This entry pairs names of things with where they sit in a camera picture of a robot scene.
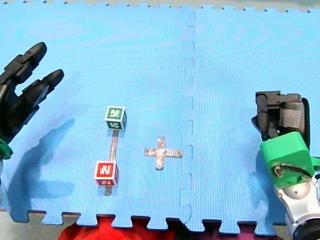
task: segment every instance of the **red cloth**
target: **red cloth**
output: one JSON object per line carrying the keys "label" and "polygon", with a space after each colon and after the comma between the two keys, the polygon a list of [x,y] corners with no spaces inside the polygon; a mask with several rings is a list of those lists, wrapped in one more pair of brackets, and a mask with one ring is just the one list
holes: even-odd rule
{"label": "red cloth", "polygon": [[140,223],[129,229],[114,228],[112,221],[109,217],[99,217],[97,227],[73,224],[62,231],[58,240],[174,240],[175,237],[171,230],[148,230]]}

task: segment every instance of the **red block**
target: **red block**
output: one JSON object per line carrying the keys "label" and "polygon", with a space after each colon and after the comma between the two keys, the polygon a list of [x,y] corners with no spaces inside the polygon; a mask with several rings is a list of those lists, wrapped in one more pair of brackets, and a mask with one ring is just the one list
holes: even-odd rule
{"label": "red block", "polygon": [[115,161],[97,161],[94,179],[100,186],[114,187],[118,183],[118,167]]}

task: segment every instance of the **green robot part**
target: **green robot part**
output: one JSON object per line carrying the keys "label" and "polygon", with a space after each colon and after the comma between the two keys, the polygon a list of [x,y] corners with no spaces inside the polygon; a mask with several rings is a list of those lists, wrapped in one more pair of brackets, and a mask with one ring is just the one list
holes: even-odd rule
{"label": "green robot part", "polygon": [[260,149],[268,172],[280,189],[309,181],[320,167],[320,159],[310,156],[303,137],[296,131],[264,141]]}
{"label": "green robot part", "polygon": [[0,160],[9,159],[11,158],[12,154],[13,154],[12,149],[4,140],[2,140],[2,133],[0,131]]}

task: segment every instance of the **cable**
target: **cable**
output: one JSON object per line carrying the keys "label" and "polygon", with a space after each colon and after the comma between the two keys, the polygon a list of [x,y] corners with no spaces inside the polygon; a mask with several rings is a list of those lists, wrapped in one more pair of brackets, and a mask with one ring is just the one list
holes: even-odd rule
{"label": "cable", "polygon": [[296,166],[287,165],[285,163],[274,166],[272,168],[272,170],[273,170],[274,174],[278,178],[282,178],[283,177],[283,175],[284,175],[283,171],[284,170],[302,174],[305,177],[307,177],[308,180],[312,178],[312,176],[306,170],[303,170],[303,169],[301,169],[299,167],[296,167]]}

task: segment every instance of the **blue foam mat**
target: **blue foam mat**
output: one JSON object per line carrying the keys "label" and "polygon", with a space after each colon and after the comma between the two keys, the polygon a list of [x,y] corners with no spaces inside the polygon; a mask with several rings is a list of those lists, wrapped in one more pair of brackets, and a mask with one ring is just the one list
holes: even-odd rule
{"label": "blue foam mat", "polygon": [[[7,19],[1,29],[10,26],[0,65],[44,41],[48,52],[32,78],[65,72],[11,144],[14,155],[2,174],[3,207],[11,217],[27,222],[32,210],[46,211],[46,224],[61,224],[64,212],[80,213],[79,225],[96,225],[97,214],[115,215],[116,227],[130,227],[131,216],[150,217],[151,229],[166,229],[166,218],[185,223],[191,214],[181,205],[188,155],[167,159],[163,171],[144,156],[161,136],[167,147],[184,150],[185,10],[27,3],[0,12]],[[118,143],[118,187],[110,197],[94,180],[96,161],[109,156],[108,105],[125,106],[128,117]]]}
{"label": "blue foam mat", "polygon": [[221,232],[238,233],[238,221],[256,222],[255,232],[269,235],[284,223],[251,124],[255,92],[308,98],[311,154],[320,156],[318,22],[306,13],[197,11],[190,230],[221,220]]}
{"label": "blue foam mat", "polygon": [[[44,41],[48,53],[32,79],[65,72],[12,142],[2,207],[17,222],[28,220],[27,211],[46,211],[45,224],[61,224],[68,212],[81,214],[79,225],[95,225],[97,214],[108,214],[116,227],[145,216],[152,229],[166,229],[166,218],[193,231],[203,231],[202,220],[220,220],[223,233],[237,233],[237,222],[257,222],[257,234],[273,235],[284,209],[251,125],[255,92],[308,98],[311,153],[320,155],[317,10],[103,5],[0,6],[0,65]],[[118,146],[119,185],[105,197],[93,172],[108,157],[108,105],[127,107],[128,126]],[[159,136],[185,152],[166,160],[163,171],[143,156]]]}

